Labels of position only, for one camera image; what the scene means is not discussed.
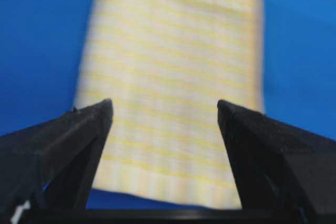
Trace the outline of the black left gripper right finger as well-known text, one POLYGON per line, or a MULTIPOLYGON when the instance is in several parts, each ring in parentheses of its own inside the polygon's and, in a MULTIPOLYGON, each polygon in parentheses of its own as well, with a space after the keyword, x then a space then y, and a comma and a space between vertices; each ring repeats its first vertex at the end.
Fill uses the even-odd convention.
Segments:
POLYGON ((240 223, 335 223, 335 141, 225 100, 217 121, 240 223))

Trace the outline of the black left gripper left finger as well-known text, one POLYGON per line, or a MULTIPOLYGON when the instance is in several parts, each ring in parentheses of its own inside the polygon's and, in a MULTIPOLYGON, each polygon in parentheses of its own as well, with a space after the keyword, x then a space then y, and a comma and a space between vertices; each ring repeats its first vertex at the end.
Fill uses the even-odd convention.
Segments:
POLYGON ((113 118, 104 99, 1 136, 1 223, 79 223, 113 118))

